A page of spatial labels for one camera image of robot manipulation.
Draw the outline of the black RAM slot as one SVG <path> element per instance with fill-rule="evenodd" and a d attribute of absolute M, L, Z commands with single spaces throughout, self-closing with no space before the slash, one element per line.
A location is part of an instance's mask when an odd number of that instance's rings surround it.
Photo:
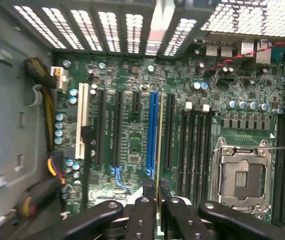
<path fill-rule="evenodd" d="M 190 112 L 189 118 L 189 144 L 188 144 L 188 199 L 191 203 L 194 202 L 194 185 L 195 185 L 195 148 L 197 142 L 197 114 Z"/>
<path fill-rule="evenodd" d="M 209 173 L 210 173 L 210 156 L 211 156 L 211 128 L 212 113 L 209 112 L 205 119 L 205 141 L 204 141 L 204 163 L 203 163 L 203 197 L 205 201 L 208 195 Z"/>
<path fill-rule="evenodd" d="M 180 146 L 179 146 L 179 167 L 178 167 L 178 185 L 179 196 L 184 197 L 184 171 L 185 171 L 185 151 L 186 151 L 186 133 L 187 133 L 187 113 L 181 111 L 181 128 L 180 128 Z"/>
<path fill-rule="evenodd" d="M 206 126 L 206 121 L 204 120 L 204 115 L 200 114 L 197 116 L 197 140 L 196 140 L 196 173 L 197 173 L 197 183 L 195 186 L 195 206 L 198 207 L 201 202 L 202 196 L 202 172 L 203 172 L 203 145 L 204 145 L 204 127 Z"/>
<path fill-rule="evenodd" d="M 278 116 L 277 147 L 285 145 L 285 116 Z M 283 198 L 283 160 L 284 150 L 278 149 L 276 152 L 275 175 L 274 175 L 274 215 L 273 221 L 279 223 L 282 220 L 282 198 Z"/>

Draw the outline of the blue plastic slot latch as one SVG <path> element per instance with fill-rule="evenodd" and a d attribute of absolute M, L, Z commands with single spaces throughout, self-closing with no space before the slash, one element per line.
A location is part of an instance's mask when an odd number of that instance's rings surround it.
<path fill-rule="evenodd" d="M 121 188 L 125 193 L 128 191 L 127 187 L 122 183 L 121 166 L 114 166 L 110 169 L 110 174 L 114 176 L 116 185 Z"/>

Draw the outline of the metal CPU socket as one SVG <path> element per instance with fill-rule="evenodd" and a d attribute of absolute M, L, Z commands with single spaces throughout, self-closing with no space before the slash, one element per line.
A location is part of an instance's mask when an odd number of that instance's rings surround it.
<path fill-rule="evenodd" d="M 262 219 L 271 212 L 272 166 L 267 139 L 249 146 L 219 137 L 212 151 L 209 199 Z"/>

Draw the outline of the green motherboard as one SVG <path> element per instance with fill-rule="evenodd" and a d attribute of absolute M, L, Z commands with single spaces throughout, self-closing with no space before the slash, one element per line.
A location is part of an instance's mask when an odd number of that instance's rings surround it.
<path fill-rule="evenodd" d="M 182 110 L 187 113 L 184 164 L 184 198 L 189 185 L 189 129 L 191 112 L 211 112 L 211 154 L 207 199 L 210 200 L 212 155 L 220 137 L 228 144 L 256 146 L 266 139 L 277 147 L 278 116 L 285 116 L 285 53 L 273 56 L 270 64 L 253 60 L 234 61 L 217 67 L 215 57 L 189 56 L 179 60 L 159 60 L 106 55 L 58 54 L 55 67 L 68 71 L 66 93 L 58 91 L 54 143 L 62 152 L 58 158 L 63 168 L 65 187 L 61 190 L 63 211 L 67 216 L 80 213 L 84 159 L 75 159 L 79 83 L 89 84 L 87 125 L 93 129 L 91 164 L 88 176 L 90 208 L 105 200 L 125 203 L 138 194 L 143 180 L 156 180 L 160 100 L 163 93 L 160 180 L 169 183 L 173 195 L 178 193 Z M 99 90 L 105 90 L 105 133 L 103 163 L 97 164 L 97 117 Z M 116 92 L 122 92 L 122 115 L 118 166 L 124 192 L 116 185 L 113 167 L 113 135 Z M 133 92 L 140 92 L 140 112 L 132 112 Z M 146 175 L 147 137 L 151 92 L 159 93 L 158 124 L 154 178 Z M 171 168 L 164 168 L 165 127 L 168 94 L 175 95 L 171 140 Z M 276 150 L 272 153 L 271 211 L 262 219 L 285 227 L 285 149 L 283 154 L 281 221 L 274 222 Z"/>

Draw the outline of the blue expansion slot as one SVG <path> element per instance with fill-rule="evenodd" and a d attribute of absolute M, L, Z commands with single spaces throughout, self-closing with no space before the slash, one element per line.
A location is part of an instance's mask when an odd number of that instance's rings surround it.
<path fill-rule="evenodd" d="M 159 93 L 150 93 L 149 114 L 148 114 L 148 131 L 147 131 L 147 153 L 146 153 L 146 175 L 154 178 L 155 175 L 155 158 L 157 146 L 157 127 L 159 112 Z"/>

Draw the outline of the long black expansion slot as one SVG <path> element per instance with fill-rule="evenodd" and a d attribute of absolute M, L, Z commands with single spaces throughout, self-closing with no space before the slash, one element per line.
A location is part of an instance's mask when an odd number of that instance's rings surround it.
<path fill-rule="evenodd" d="M 97 160 L 96 163 L 101 166 L 104 158 L 105 147 L 105 122 L 106 122 L 106 91 L 98 91 L 97 103 Z"/>
<path fill-rule="evenodd" d="M 175 116 L 175 95 L 169 93 L 166 100 L 166 123 L 165 123 L 165 152 L 164 168 L 171 168 L 173 120 Z"/>
<path fill-rule="evenodd" d="M 120 132 L 122 122 L 122 104 L 123 93 L 117 91 L 115 93 L 115 110 L 114 110 L 114 128 L 113 128 L 113 154 L 112 154 L 112 166 L 117 167 L 119 165 L 119 151 L 120 151 Z"/>

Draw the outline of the white PCI expansion slot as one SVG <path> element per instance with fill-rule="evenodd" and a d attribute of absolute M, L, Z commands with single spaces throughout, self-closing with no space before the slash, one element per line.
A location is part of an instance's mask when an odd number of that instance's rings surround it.
<path fill-rule="evenodd" d="M 85 159 L 85 143 L 82 137 L 82 127 L 88 123 L 89 84 L 78 84 L 78 105 L 75 136 L 75 159 Z"/>

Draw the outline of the short black expansion slot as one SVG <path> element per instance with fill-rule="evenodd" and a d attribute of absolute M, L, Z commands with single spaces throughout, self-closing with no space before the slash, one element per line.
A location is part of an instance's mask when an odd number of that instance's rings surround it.
<path fill-rule="evenodd" d="M 141 93 L 134 91 L 132 94 L 132 112 L 138 114 L 141 108 Z"/>

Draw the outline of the white power connector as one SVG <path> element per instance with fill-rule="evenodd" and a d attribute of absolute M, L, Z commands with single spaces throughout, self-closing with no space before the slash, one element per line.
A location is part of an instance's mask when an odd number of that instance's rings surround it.
<path fill-rule="evenodd" d="M 66 94 L 68 91 L 69 72 L 63 67 L 51 66 L 50 75 L 56 78 L 56 89 L 59 92 Z"/>

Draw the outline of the grey metal PC case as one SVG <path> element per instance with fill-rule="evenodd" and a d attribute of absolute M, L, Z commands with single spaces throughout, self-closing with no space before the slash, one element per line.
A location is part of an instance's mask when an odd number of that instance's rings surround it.
<path fill-rule="evenodd" d="M 0 240 L 62 240 L 77 215 L 54 140 L 57 55 L 174 61 L 241 40 L 285 54 L 285 0 L 0 0 Z"/>

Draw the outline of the silver rear port block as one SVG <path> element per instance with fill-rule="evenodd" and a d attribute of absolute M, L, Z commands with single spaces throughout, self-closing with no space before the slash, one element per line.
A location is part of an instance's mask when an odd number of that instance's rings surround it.
<path fill-rule="evenodd" d="M 272 43 L 267 39 L 241 40 L 236 42 L 208 41 L 205 56 L 226 61 L 228 59 L 253 60 L 255 64 L 270 65 Z"/>

